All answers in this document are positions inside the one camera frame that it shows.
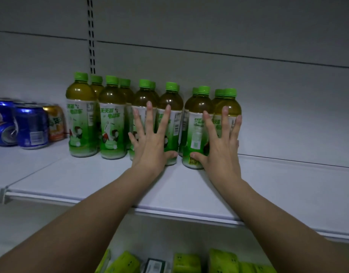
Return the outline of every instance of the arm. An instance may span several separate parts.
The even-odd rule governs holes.
[[[349,272],[349,261],[335,245],[255,192],[241,179],[237,149],[241,115],[230,133],[228,108],[222,110],[222,138],[204,112],[210,136],[208,157],[192,152],[224,200],[245,222],[278,272]]]
[[[148,103],[147,130],[153,130],[152,113]],[[177,155],[163,151],[169,114],[170,106],[158,133],[145,135],[134,110],[139,142],[130,134],[136,150],[132,167],[3,255],[0,272],[94,272],[126,212],[164,169],[167,159]]]

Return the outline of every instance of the aluminum can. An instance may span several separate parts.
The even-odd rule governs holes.
[[[39,103],[47,113],[48,133],[51,142],[59,141],[65,138],[63,126],[63,111],[57,104]]]
[[[23,149],[48,145],[48,119],[41,105],[18,104],[14,108],[17,143]]]
[[[0,146],[17,144],[17,132],[13,123],[0,122]]]
[[[0,97],[0,122],[13,123],[13,99]]]

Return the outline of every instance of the left hand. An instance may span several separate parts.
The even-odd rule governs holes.
[[[131,167],[142,165],[144,169],[149,169],[157,177],[164,169],[168,159],[177,157],[177,151],[164,152],[164,135],[166,133],[171,106],[167,105],[157,133],[153,131],[153,106],[147,102],[147,115],[145,119],[145,130],[139,117],[137,109],[133,109],[135,126],[139,136],[137,141],[134,135],[129,132],[129,138],[134,146],[135,156]]]

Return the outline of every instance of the hand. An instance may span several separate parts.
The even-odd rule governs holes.
[[[159,124],[157,133],[153,132],[153,106],[147,102],[147,114],[145,119],[145,130],[139,117],[137,109],[133,109],[135,126],[137,128],[139,141],[129,132],[129,138],[134,146],[135,156],[132,167],[136,165],[144,166],[144,169],[150,170],[157,177],[164,169],[168,159],[177,157],[177,151],[164,152],[164,135],[166,133],[168,119],[171,113],[171,106],[167,105]]]
[[[241,115],[236,117],[235,126],[230,134],[229,108],[222,108],[222,137],[218,138],[215,126],[210,115],[204,111],[204,120],[210,137],[210,154],[205,156],[199,152],[191,152],[190,156],[199,161],[208,175],[208,178],[216,186],[219,182],[232,179],[241,179],[240,164],[238,158],[239,131]]]

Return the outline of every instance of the blue can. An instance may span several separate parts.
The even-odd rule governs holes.
[[[41,105],[17,104],[14,121],[18,146],[37,149],[48,145],[48,119]]]
[[[0,146],[17,144],[17,132],[13,123],[0,122]]]
[[[13,99],[0,97],[0,122],[14,123],[13,108]]]

